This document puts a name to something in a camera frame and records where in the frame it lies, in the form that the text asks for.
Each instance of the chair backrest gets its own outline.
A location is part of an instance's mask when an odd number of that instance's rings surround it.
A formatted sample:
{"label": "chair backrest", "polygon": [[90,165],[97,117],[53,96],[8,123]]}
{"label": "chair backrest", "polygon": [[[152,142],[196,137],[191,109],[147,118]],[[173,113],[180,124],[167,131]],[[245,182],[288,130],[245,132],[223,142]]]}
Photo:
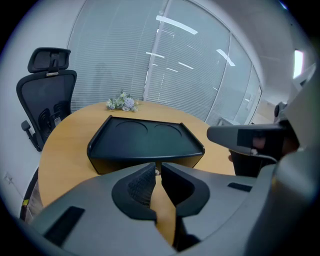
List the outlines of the chair backrest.
{"label": "chair backrest", "polygon": [[66,70],[71,51],[61,48],[37,48],[28,71],[16,86],[16,93],[35,131],[40,149],[52,130],[70,115],[70,103],[77,73]]}

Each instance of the chair headrest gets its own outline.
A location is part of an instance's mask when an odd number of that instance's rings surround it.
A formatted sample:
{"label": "chair headrest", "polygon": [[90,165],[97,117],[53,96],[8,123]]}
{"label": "chair headrest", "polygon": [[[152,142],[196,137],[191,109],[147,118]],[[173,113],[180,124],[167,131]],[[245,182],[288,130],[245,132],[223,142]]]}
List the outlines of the chair headrest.
{"label": "chair headrest", "polygon": [[30,73],[49,71],[49,73],[65,70],[69,67],[71,51],[62,48],[41,47],[34,50],[28,64]]}

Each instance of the white wall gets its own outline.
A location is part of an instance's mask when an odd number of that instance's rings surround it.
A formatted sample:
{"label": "white wall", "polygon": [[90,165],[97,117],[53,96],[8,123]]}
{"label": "white wall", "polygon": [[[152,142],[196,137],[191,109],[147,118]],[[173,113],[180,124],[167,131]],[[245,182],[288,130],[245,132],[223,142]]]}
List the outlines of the white wall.
{"label": "white wall", "polygon": [[275,120],[275,107],[275,105],[262,98],[251,122],[256,125],[273,124]]}
{"label": "white wall", "polygon": [[[0,57],[0,189],[7,207],[15,216],[20,215],[22,197],[41,156],[21,129],[21,123],[29,119],[18,100],[16,86],[22,77],[30,75],[27,66],[36,48],[67,48],[84,2],[37,2],[16,27]],[[4,181],[7,172],[13,184]]]}

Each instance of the chair armrest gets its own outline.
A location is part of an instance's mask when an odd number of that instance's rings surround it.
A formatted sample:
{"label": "chair armrest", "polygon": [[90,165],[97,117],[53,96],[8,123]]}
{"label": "chair armrest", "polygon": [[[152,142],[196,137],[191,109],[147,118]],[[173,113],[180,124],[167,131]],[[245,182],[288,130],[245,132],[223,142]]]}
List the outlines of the chair armrest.
{"label": "chair armrest", "polygon": [[35,147],[35,149],[38,151],[38,152],[41,152],[42,150],[40,149],[39,145],[38,145],[38,142],[37,142],[37,138],[36,136],[32,136],[29,129],[31,128],[30,127],[30,124],[28,123],[27,120],[23,121],[21,123],[21,128],[22,130],[24,130],[26,132],[26,134],[28,135],[29,137],[29,140],[32,142],[32,145]]}

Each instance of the window blinds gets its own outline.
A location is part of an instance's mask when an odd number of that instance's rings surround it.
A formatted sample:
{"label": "window blinds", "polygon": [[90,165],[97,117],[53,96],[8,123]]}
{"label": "window blinds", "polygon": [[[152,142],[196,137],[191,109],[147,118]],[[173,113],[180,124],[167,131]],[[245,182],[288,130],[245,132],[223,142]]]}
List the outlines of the window blinds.
{"label": "window blinds", "polygon": [[87,0],[72,31],[77,72],[71,111],[107,101],[123,89],[142,100],[150,55],[167,0]]}
{"label": "window blinds", "polygon": [[234,120],[248,87],[252,64],[233,35],[228,57],[221,88],[206,120],[211,126],[216,126],[221,117]]}
{"label": "window blinds", "polygon": [[158,32],[146,100],[205,120],[226,66],[230,32],[196,5],[173,0]]}
{"label": "window blinds", "polygon": [[238,110],[238,113],[235,116],[235,121],[241,125],[247,125],[246,120],[251,112],[251,109],[254,107],[256,108],[258,102],[256,101],[256,97],[259,97],[258,94],[259,89],[259,79],[255,68],[251,68],[250,78],[248,87],[246,89],[245,95],[243,97],[242,103]]}

